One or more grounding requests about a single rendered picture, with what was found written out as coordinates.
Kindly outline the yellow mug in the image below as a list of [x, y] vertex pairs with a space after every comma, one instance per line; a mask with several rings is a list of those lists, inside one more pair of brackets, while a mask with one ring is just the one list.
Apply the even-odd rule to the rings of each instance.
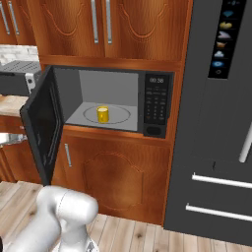
[[107, 106], [98, 106], [96, 108], [97, 121], [99, 123], [107, 123], [109, 121], [109, 113]]

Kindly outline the black microwave oven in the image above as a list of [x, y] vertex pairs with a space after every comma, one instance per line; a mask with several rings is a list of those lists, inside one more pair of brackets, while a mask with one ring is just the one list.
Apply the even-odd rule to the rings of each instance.
[[[55, 66], [54, 74], [67, 124], [165, 137], [171, 72]], [[107, 123], [97, 121], [102, 105], [108, 107]]]

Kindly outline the black microwave door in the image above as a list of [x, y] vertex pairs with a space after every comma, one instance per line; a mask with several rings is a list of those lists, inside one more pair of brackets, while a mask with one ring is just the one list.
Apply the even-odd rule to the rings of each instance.
[[20, 115], [41, 182], [50, 185], [64, 125], [53, 66], [46, 67]]

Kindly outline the wooden counter cabinet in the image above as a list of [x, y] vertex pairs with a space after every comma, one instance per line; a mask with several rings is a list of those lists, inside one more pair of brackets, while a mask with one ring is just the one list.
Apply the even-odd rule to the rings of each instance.
[[[0, 133], [25, 134], [21, 118], [0, 115]], [[0, 167], [6, 169], [8, 181], [41, 183], [30, 144], [27, 141], [0, 148]]]

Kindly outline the wooden cupboard door with oval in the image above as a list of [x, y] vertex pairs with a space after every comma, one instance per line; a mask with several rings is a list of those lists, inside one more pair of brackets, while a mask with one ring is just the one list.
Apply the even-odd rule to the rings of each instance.
[[56, 164], [63, 176], [56, 183], [96, 198], [101, 214], [160, 224], [168, 153], [158, 146], [63, 137]]

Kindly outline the dark grey fridge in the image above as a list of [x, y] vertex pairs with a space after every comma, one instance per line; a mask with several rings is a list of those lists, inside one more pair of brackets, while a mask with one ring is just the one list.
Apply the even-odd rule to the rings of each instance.
[[252, 0], [195, 0], [164, 226], [252, 247], [252, 222], [185, 210], [252, 216], [252, 189], [192, 180], [192, 174], [252, 183]]

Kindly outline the silver toaster oven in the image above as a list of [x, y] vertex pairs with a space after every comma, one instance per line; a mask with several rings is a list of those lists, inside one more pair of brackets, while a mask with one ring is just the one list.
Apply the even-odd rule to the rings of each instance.
[[29, 96], [41, 75], [37, 61], [15, 60], [0, 67], [0, 95]]

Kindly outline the wooden cupboard run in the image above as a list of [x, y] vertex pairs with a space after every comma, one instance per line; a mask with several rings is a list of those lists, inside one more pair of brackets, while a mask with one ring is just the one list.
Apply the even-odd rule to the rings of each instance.
[[0, 44], [35, 45], [27, 0], [0, 0]]

